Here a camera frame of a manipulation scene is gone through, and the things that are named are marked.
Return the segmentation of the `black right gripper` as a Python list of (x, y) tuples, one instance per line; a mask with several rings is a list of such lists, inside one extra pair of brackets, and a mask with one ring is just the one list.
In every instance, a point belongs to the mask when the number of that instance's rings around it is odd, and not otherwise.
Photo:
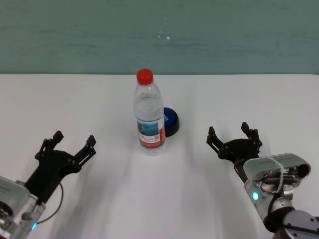
[(259, 157), (260, 147), (263, 145), (257, 129), (249, 128), (246, 122), (241, 125), (241, 130), (248, 139), (235, 139), (223, 143), (216, 135), (212, 126), (209, 127), (206, 143), (217, 153), (218, 157), (233, 163), (233, 167), (242, 182), (247, 181), (243, 165), (249, 159)]

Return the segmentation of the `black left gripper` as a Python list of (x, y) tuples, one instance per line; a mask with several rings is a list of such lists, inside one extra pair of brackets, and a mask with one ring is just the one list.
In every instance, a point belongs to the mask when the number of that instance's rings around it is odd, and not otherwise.
[(61, 131), (57, 131), (52, 138), (44, 139), (35, 159), (39, 161), (36, 170), (25, 183), (29, 192), (37, 197), (37, 203), (47, 203), (62, 179), (72, 173), (78, 173), (82, 166), (95, 154), (96, 140), (90, 135), (84, 147), (74, 156), (54, 150), (64, 138)]

